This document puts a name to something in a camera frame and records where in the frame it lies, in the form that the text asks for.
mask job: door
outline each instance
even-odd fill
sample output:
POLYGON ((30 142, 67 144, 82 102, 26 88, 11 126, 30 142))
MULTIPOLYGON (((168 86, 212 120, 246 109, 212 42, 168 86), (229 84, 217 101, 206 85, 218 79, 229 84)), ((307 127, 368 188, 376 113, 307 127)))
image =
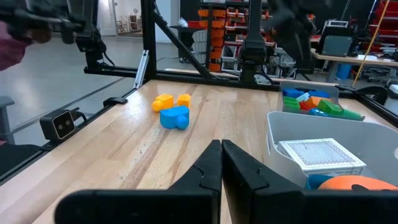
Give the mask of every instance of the door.
POLYGON ((97 26, 101 35, 116 35, 116 23, 114 21, 113 0, 98 1, 97 26))

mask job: workbench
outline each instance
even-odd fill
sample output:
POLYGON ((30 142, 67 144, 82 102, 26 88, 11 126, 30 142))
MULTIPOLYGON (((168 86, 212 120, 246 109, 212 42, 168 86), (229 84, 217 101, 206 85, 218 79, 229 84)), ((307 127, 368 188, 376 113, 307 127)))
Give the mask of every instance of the workbench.
MULTIPOLYGON (((352 65, 360 65, 363 61, 363 58, 357 57, 335 57, 335 56, 327 56, 327 55, 320 55, 315 52, 315 49, 311 50, 312 55, 319 60, 326 60, 331 62, 330 72, 326 78, 326 82, 335 82, 337 71, 339 64, 352 64, 352 65)), ((390 59, 381 59, 378 58, 377 60, 366 59, 365 65, 378 65, 390 68, 390 74, 388 78, 396 78, 397 71, 396 68, 398 67, 398 62, 395 62, 390 59)))
MULTIPOLYGON (((0 186, 0 223, 52 223, 58 202, 80 189, 166 189, 213 139, 230 139, 262 161, 267 113, 276 91, 151 80, 87 127, 0 186), (187 130, 159 123, 157 95, 192 95, 187 130)), ((365 121, 394 128, 356 100, 340 99, 365 121)), ((221 223, 231 223, 223 191, 221 223)))

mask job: yellow pole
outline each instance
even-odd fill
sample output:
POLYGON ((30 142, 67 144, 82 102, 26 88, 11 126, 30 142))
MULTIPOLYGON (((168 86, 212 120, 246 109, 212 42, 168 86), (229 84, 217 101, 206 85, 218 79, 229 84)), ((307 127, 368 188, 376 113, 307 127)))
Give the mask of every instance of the yellow pole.
POLYGON ((368 53, 371 51, 371 48, 372 48, 374 39, 376 39, 377 33, 379 32, 379 28, 380 28, 381 21, 382 21, 383 18, 384 18, 384 14, 385 14, 386 11, 387 11, 387 6, 388 6, 389 3, 390 3, 390 0, 387 0, 386 5, 384 6, 383 13, 381 14, 381 18, 380 18, 380 20, 379 20, 379 24, 377 25, 376 31, 374 32, 372 41, 371 41, 371 43, 369 44, 368 50, 366 51, 366 54, 365 54, 365 57, 363 58, 363 60, 362 60, 362 62, 361 62, 361 66, 359 67, 358 73, 356 74, 356 77, 355 77, 355 80, 354 80, 354 83, 353 83, 353 87, 355 86, 356 80, 358 79, 359 75, 360 75, 361 72, 362 72, 363 65, 365 64, 366 56, 368 56, 368 53))

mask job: toy block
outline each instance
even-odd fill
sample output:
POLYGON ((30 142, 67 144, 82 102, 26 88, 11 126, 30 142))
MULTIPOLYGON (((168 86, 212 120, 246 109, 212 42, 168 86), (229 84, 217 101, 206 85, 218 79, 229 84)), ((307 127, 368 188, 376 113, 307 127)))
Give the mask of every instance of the toy block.
POLYGON ((297 97, 296 100, 300 103, 303 101, 307 101, 309 98, 310 98, 310 95, 308 93, 304 93, 303 95, 297 97))
POLYGON ((176 106, 160 111, 160 124, 168 129, 186 129, 189 125, 189 109, 186 106, 176 106))
POLYGON ((330 99, 327 98, 322 98, 322 97, 317 97, 317 96, 311 96, 307 101, 304 101, 304 103, 311 109, 318 107, 318 104, 321 100, 325 101, 330 101, 330 99))
POLYGON ((322 91, 322 90, 310 90, 308 92, 310 96, 317 96, 317 97, 322 97, 322 98, 330 98, 329 93, 322 91))
POLYGON ((347 109, 343 109, 343 117, 346 119, 353 119, 353 120, 362 120, 362 116, 358 113, 355 113, 354 111, 350 111, 347 109))
POLYGON ((310 111, 308 112, 309 115, 315 115, 315 116, 323 116, 323 117, 328 117, 328 114, 326 114, 325 112, 320 111, 317 108, 314 109, 310 109, 310 111))
POLYGON ((300 105, 295 98, 284 96, 284 105, 290 109, 300 109, 300 105))
POLYGON ((332 114, 332 115, 343 114, 343 109, 339 105, 336 105, 328 100, 321 100, 318 104, 318 109, 327 114, 332 114))
POLYGON ((174 97, 169 94, 162 94, 155 98, 155 101, 152 103, 152 109, 155 112, 159 112, 160 110, 166 110, 172 108, 174 106, 174 97))
POLYGON ((310 110, 311 108, 309 108, 304 102, 300 102, 300 110, 310 110))
POLYGON ((177 100, 178 106, 186 106, 187 108, 189 108, 190 104, 191 104, 191 96, 189 94, 182 94, 178 97, 177 100))
POLYGON ((282 90, 282 92, 283 92, 284 96, 288 96, 288 97, 292 97, 292 98, 297 98, 304 94, 304 91, 296 90, 293 88, 284 88, 282 90))

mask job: concrete floor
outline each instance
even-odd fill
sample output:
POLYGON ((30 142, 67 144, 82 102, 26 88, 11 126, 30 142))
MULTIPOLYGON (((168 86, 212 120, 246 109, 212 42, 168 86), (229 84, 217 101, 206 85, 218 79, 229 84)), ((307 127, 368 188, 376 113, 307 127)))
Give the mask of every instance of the concrete floor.
MULTIPOLYGON (((103 37, 107 54, 118 66, 138 67, 143 51, 142 39, 103 37)), ((194 70, 189 63, 178 61, 173 44, 157 44, 157 69, 179 68, 194 70)), ((65 45, 54 37, 47 44, 27 48, 23 61, 0 72, 0 95, 16 102, 8 107, 16 144, 43 145, 39 118, 58 108, 77 106, 87 116, 98 112, 109 97, 122 96, 132 89, 133 78, 84 74, 85 55, 76 45, 65 45)), ((309 76, 324 82, 325 77, 309 76)))

